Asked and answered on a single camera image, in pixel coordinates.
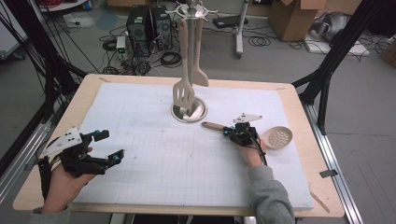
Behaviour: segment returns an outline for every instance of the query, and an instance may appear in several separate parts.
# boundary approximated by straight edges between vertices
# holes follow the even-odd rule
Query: round metal base
[[[175,119],[184,123],[194,123],[203,119],[207,114],[206,103],[198,97],[195,97],[192,103],[191,110],[179,107],[177,105],[171,106],[171,113]]]

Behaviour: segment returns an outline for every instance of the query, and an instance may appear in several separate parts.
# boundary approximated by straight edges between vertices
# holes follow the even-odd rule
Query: table
[[[135,83],[154,85],[173,85],[179,78],[171,77],[124,77],[109,75],[88,75],[84,78],[73,101],[64,113],[54,130],[52,137],[63,134],[71,126],[78,126],[85,118],[87,111],[102,83]],[[311,130],[308,119],[294,87],[286,83],[246,82],[230,80],[209,80],[210,87],[256,89],[278,91],[284,106],[285,114],[293,132],[293,141],[297,147],[300,160],[308,181],[315,207],[310,210],[295,210],[297,217],[342,217],[344,208],[341,205],[330,177],[322,178],[320,172],[327,166],[318,148],[317,141]],[[41,206],[40,179],[38,169],[34,169],[17,195],[13,207],[16,210],[32,210]],[[250,208],[240,207],[204,207],[204,206],[159,206],[138,204],[99,204],[72,203],[73,211],[78,212],[110,212],[135,214],[177,214],[177,215],[213,215],[213,216],[254,216]]]

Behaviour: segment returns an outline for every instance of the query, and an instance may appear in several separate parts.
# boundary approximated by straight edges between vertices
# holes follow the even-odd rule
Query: gray sweatshirt
[[[283,185],[274,180],[272,169],[259,166],[248,171],[251,184],[253,207],[257,213],[259,224],[289,224],[294,223],[294,214],[289,202],[288,193]],[[70,208],[51,215],[41,215],[41,208],[32,211],[31,224],[68,224]]]

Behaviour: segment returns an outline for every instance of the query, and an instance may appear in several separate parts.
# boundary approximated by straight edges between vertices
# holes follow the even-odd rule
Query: floor
[[[107,57],[99,37],[125,24],[126,17],[105,7],[95,8],[89,14],[96,24],[74,29],[69,34],[90,61],[103,69]],[[248,29],[267,26],[265,18],[248,19],[244,35],[259,35]],[[204,27],[216,28],[211,22],[206,22]],[[275,38],[268,39],[268,46],[251,46],[249,38],[245,37],[244,54],[238,59],[234,31],[226,31],[230,32],[203,31],[200,65],[212,79],[291,83],[315,71],[325,57],[308,53],[304,46],[292,48]],[[271,32],[271,28],[250,31],[262,34]],[[61,36],[72,64],[84,71],[94,70],[74,44],[64,34]],[[347,56],[333,75],[326,131],[363,222],[396,223],[396,68],[379,58],[375,44],[364,44],[370,56],[361,60]],[[111,65],[117,67],[120,62],[113,59]],[[0,156],[3,156],[41,106],[44,96],[29,60],[0,61],[0,71]],[[180,67],[158,66],[147,76],[179,77],[180,74]],[[12,208],[13,199],[27,175],[21,175],[0,205],[0,223],[28,222],[28,213]],[[75,223],[107,223],[109,218],[110,214],[73,215]],[[299,223],[342,224],[347,220],[344,217],[305,218]]]

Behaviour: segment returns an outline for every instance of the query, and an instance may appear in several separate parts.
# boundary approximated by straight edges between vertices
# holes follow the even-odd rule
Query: hanging utensil
[[[201,70],[199,60],[201,57],[201,38],[202,38],[203,19],[196,20],[196,36],[195,36],[195,57],[194,66],[192,68],[192,83],[200,86],[209,86],[207,75]]]
[[[202,122],[202,126],[217,131],[224,131],[224,128],[227,128],[224,125],[212,122]],[[269,148],[280,149],[290,143],[292,136],[293,134],[290,129],[283,126],[277,126],[269,129],[263,135],[261,135],[261,139]]]
[[[180,19],[178,27],[180,39],[180,53],[182,58],[183,74],[179,82],[173,87],[174,105],[177,105],[188,110],[191,109],[192,103],[195,99],[195,92],[189,81],[189,68],[188,68],[188,27],[186,20]]]

